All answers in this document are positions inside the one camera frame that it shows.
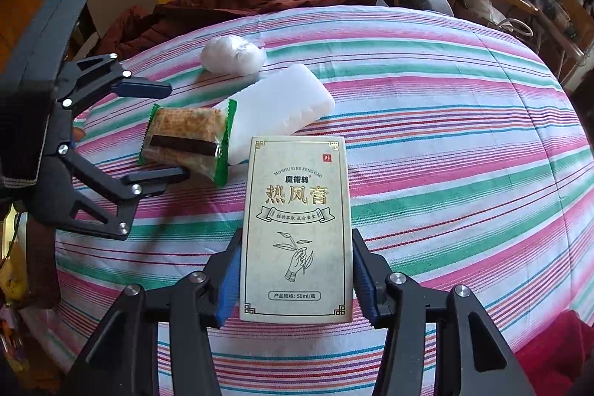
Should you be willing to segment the green biscuit pack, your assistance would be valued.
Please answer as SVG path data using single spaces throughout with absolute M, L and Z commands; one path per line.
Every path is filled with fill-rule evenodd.
M 180 166 L 228 183 L 229 140 L 238 104 L 219 108 L 151 108 L 138 161 Z

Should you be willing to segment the beige ointment carton box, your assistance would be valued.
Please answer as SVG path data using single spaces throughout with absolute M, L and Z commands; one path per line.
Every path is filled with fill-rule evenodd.
M 241 320 L 285 325 L 351 320 L 352 234 L 343 138 L 252 139 L 241 256 Z

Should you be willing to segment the white foam block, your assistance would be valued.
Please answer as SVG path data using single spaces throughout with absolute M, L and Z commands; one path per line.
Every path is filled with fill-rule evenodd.
M 330 92 L 302 63 L 260 79 L 215 108 L 225 112 L 231 101 L 236 112 L 229 135 L 230 165 L 249 159 L 253 137 L 292 135 L 335 108 Z

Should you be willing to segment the gold tin tray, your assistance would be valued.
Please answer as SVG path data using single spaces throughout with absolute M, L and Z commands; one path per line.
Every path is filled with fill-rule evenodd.
M 60 300 L 55 231 L 11 206 L 1 222 L 1 304 L 50 310 Z

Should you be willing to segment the maroon jacket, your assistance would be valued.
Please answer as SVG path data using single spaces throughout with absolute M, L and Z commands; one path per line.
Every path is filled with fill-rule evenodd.
M 335 5 L 373 6 L 378 0 L 171 0 L 150 12 L 131 6 L 112 23 L 99 42 L 98 54 L 131 58 L 196 29 L 242 17 L 293 8 Z

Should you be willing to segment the striped pink green bedsheet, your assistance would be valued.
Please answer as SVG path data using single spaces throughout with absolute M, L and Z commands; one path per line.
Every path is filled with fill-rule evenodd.
M 264 46 L 262 76 L 303 63 L 336 106 L 303 134 L 342 136 L 351 216 L 369 249 L 426 287 L 468 284 L 512 349 L 559 314 L 593 325 L 593 156 L 571 102 L 519 40 L 425 11 L 332 7 L 229 21 L 122 62 L 168 81 L 164 105 L 207 107 L 244 88 L 199 53 L 218 35 Z M 83 115 L 82 156 L 136 171 L 154 101 L 114 98 Z M 246 166 L 139 205 L 126 241 L 56 233 L 61 301 L 21 311 L 67 371 L 125 285 L 164 287 L 205 265 L 243 220 Z M 353 307 L 348 325 L 255 325 L 235 313 L 210 333 L 225 395 L 369 395 L 385 331 Z

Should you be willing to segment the red pink blanket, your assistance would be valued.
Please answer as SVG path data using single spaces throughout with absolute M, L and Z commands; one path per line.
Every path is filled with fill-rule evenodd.
M 536 395 L 593 394 L 593 327 L 563 311 L 515 352 Z

